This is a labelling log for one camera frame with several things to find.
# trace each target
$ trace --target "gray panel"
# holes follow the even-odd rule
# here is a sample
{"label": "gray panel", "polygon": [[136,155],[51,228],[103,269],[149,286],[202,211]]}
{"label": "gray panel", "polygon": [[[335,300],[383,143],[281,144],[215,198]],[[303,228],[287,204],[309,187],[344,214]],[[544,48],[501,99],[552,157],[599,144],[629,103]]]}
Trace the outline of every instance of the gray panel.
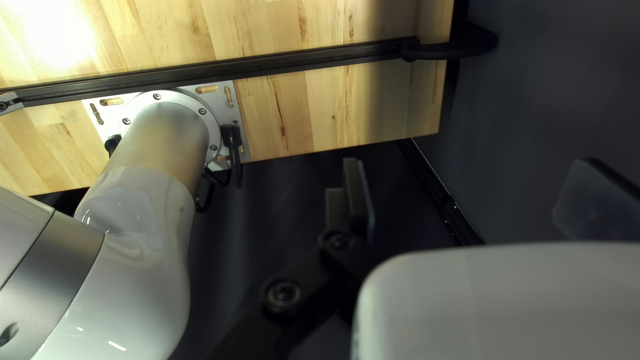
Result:
{"label": "gray panel", "polygon": [[0,187],[0,288],[40,236],[53,211],[41,202]]}
{"label": "gray panel", "polygon": [[639,194],[596,159],[576,160],[554,207],[554,224],[569,239],[639,241]]}
{"label": "gray panel", "polygon": [[5,340],[11,338],[0,347],[0,359],[33,357],[80,289],[103,239],[98,230],[53,214],[0,290],[0,333],[9,328]]}

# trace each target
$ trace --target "wood grain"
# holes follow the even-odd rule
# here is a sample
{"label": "wood grain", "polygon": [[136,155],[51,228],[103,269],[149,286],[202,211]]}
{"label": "wood grain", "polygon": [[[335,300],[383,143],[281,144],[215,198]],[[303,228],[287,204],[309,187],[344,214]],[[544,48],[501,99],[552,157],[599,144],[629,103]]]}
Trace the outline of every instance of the wood grain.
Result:
{"label": "wood grain", "polygon": [[[445,38],[451,4],[0,0],[0,88],[414,33]],[[442,64],[394,60],[242,79],[236,91],[252,160],[263,160],[434,133],[443,82]],[[80,102],[19,110],[0,126],[0,186],[26,195],[89,186],[107,160]]]}

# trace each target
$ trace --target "mounting plate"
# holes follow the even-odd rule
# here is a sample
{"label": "mounting plate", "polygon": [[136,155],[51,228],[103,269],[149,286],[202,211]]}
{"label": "mounting plate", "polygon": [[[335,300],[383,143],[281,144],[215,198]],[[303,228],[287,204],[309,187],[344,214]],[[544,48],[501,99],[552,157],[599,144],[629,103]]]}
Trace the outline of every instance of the mounting plate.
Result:
{"label": "mounting plate", "polygon": [[[230,168],[229,150],[222,144],[220,137],[220,126],[222,125],[233,124],[240,127],[243,141],[240,159],[242,162],[251,159],[233,81],[82,100],[84,108],[103,142],[113,135],[124,136],[140,110],[146,105],[163,101],[176,102],[192,109],[207,124],[211,140],[207,151],[206,165],[212,171]],[[202,113],[199,111],[200,109],[205,109],[206,112]]]}

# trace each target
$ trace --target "bolt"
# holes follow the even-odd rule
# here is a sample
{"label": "bolt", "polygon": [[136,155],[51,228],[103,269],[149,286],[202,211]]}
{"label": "bolt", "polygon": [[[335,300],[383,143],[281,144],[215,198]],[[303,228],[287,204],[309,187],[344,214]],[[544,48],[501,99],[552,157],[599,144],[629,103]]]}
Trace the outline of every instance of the bolt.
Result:
{"label": "bolt", "polygon": [[271,305],[277,307],[290,306],[300,298],[300,288],[292,281],[278,281],[269,288],[267,298]]}
{"label": "bolt", "polygon": [[331,244],[331,246],[335,249],[345,249],[346,247],[349,247],[350,245],[350,240],[349,240],[349,236],[345,235],[345,234],[336,234],[333,235],[330,239],[329,242]]}

